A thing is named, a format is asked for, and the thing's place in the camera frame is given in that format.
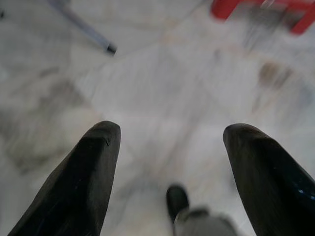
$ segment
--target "marble floor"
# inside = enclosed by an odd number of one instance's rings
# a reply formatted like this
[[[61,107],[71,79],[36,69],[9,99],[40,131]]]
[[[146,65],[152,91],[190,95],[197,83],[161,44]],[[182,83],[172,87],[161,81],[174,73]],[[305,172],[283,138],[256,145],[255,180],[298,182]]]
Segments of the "marble floor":
[[[0,1],[0,236],[99,120],[122,129],[101,235],[172,235],[164,195],[181,182],[192,205],[254,236],[222,142],[232,123],[262,129],[315,177],[315,28],[293,36],[290,16],[246,5],[222,23],[210,4],[71,1],[116,43],[110,57],[45,0]]]

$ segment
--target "black shoe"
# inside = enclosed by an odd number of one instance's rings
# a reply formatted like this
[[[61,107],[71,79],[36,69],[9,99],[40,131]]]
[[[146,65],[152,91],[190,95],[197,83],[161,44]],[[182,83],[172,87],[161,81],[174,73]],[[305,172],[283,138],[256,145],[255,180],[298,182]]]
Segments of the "black shoe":
[[[186,191],[180,185],[171,185],[166,192],[166,203],[168,214],[174,223],[177,214],[189,207],[188,196]]]

